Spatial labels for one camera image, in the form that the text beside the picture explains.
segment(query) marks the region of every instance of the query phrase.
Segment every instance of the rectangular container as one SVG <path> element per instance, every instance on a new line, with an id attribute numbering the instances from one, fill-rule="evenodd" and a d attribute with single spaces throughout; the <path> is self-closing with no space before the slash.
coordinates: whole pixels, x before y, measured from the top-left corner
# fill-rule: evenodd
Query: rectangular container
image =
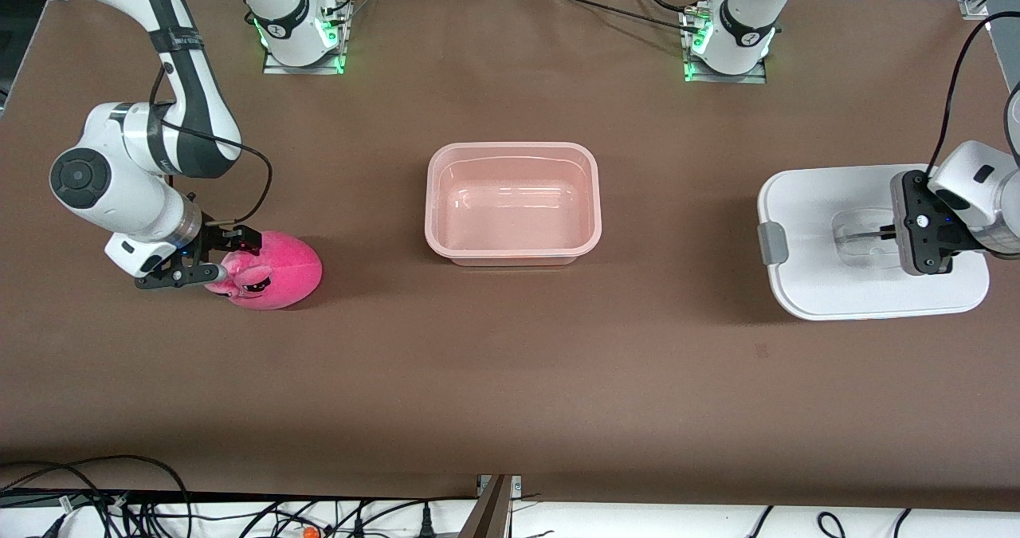
<path id="1" fill-rule="evenodd" d="M 451 144 L 428 163 L 425 239 L 458 265 L 565 265 L 601 235 L 599 169 L 582 146 Z"/>

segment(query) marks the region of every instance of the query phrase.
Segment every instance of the black band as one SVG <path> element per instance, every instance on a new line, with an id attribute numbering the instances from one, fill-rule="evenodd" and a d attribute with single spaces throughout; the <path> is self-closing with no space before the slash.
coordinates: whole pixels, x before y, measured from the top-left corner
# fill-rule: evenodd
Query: black band
<path id="1" fill-rule="evenodd" d="M 751 28 L 750 26 L 742 25 L 729 12 L 729 0 L 722 1 L 722 6 L 719 7 L 719 19 L 722 20 L 722 27 L 726 29 L 726 32 L 733 35 L 733 40 L 736 41 L 736 45 L 741 48 L 753 48 L 757 46 L 763 38 L 768 36 L 768 33 L 772 32 L 772 27 L 775 26 L 775 21 L 761 28 Z"/>
<path id="2" fill-rule="evenodd" d="M 164 54 L 182 50 L 201 50 L 205 47 L 202 35 L 193 28 L 168 27 L 149 33 L 149 40 L 156 52 Z"/>
<path id="3" fill-rule="evenodd" d="M 308 17 L 308 0 L 301 0 L 301 2 L 298 3 L 298 7 L 295 8 L 290 14 L 285 15 L 283 18 L 270 20 L 259 16 L 255 12 L 252 12 L 252 16 L 255 17 L 255 21 L 257 21 L 259 26 L 262 27 L 262 30 L 266 34 L 269 34 L 270 37 L 276 40 L 285 40 L 291 37 L 291 32 L 293 32 L 294 29 L 298 28 L 301 26 L 301 22 L 305 21 L 305 18 Z"/>

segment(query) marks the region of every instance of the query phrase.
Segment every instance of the pink tray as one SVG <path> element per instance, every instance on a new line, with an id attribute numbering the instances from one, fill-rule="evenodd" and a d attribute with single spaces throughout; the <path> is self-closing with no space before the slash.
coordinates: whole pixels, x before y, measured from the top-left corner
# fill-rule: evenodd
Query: pink tray
<path id="1" fill-rule="evenodd" d="M 582 146 L 451 144 L 428 163 L 425 239 L 458 265 L 565 265 L 601 235 L 599 169 Z"/>

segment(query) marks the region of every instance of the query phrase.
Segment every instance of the pink plush toy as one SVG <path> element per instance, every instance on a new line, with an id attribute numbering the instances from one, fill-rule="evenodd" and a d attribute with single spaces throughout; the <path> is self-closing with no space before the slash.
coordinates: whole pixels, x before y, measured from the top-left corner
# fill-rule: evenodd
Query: pink plush toy
<path id="1" fill-rule="evenodd" d="M 322 280 L 322 262 L 296 237 L 262 232 L 258 255 L 232 251 L 220 261 L 227 276 L 205 286 L 247 309 L 280 309 L 311 295 Z"/>

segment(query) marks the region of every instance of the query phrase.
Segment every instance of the brown tabletop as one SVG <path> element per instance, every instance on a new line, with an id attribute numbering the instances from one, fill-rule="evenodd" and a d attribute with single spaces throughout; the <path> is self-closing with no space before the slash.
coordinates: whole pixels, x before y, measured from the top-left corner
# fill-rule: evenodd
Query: brown tabletop
<path id="1" fill-rule="evenodd" d="M 249 225 L 309 241 L 323 284 L 277 312 L 134 288 L 47 178 L 92 106 L 144 101 L 156 55 L 112 8 L 51 3 L 0 123 L 4 457 L 145 453 L 194 490 L 428 496 L 505 472 L 544 499 L 1020 508 L 1018 265 L 991 261 L 969 313 L 806 323 L 755 234 L 775 173 L 927 160 L 974 26 L 954 1 L 793 0 L 765 86 L 684 83 L 677 34 L 564 0 L 371 0 L 348 74 L 262 76 L 241 0 L 189 4 L 276 168 Z M 1006 92 L 981 36 L 950 149 L 1005 148 Z M 471 141 L 588 147 L 595 250 L 435 255 L 425 167 Z M 226 217 L 262 174 L 177 185 Z"/>

